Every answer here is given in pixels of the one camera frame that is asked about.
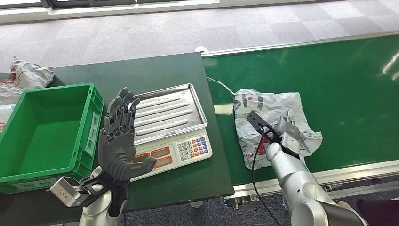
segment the crumpled plastic bag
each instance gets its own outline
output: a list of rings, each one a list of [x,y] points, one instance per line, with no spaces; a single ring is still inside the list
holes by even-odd
[[[1,105],[0,106],[0,133],[6,126],[7,120],[10,118],[15,105]]]
[[[274,94],[260,93],[253,89],[240,89],[234,96],[234,119],[237,136],[244,155],[244,163],[248,169],[252,169],[255,151],[262,137],[246,120],[247,115],[252,110],[272,126],[277,124],[280,116],[290,116],[299,128],[307,146],[307,151],[301,150],[300,155],[310,156],[320,147],[323,137],[321,132],[314,132],[309,127],[302,110],[299,93]],[[254,169],[271,166],[266,159],[267,140],[264,139],[263,142],[265,145],[262,145],[258,151]]]
[[[0,133],[21,94],[28,89],[44,88],[53,81],[54,69],[14,57],[8,79],[0,80]]]

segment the green plastic crate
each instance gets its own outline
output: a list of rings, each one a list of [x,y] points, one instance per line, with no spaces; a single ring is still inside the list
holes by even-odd
[[[0,192],[89,176],[103,106],[93,83],[25,91],[0,135]]]

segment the scale display screen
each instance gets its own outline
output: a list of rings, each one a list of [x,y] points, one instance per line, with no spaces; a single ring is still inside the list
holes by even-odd
[[[161,156],[165,156],[168,154],[170,154],[169,147],[163,147],[163,148],[151,151],[151,156],[154,156],[155,158],[159,158]]]
[[[154,168],[158,168],[161,166],[169,165],[172,163],[172,157],[168,156],[162,159],[158,159],[157,162],[155,163]]]
[[[132,161],[130,161],[130,162],[131,162],[131,163],[143,162],[144,159],[146,159],[148,156],[150,156],[149,153],[139,154],[139,155],[136,155],[136,156],[132,159]]]

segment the weighing scale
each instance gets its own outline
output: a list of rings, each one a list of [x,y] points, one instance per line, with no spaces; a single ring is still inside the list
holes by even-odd
[[[136,96],[136,155],[157,159],[154,169],[130,181],[188,165],[212,156],[205,127],[207,119],[192,84],[184,84]]]

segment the stainless steel tray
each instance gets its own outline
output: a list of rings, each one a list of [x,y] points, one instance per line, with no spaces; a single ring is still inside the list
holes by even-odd
[[[192,84],[137,95],[135,145],[207,126]]]

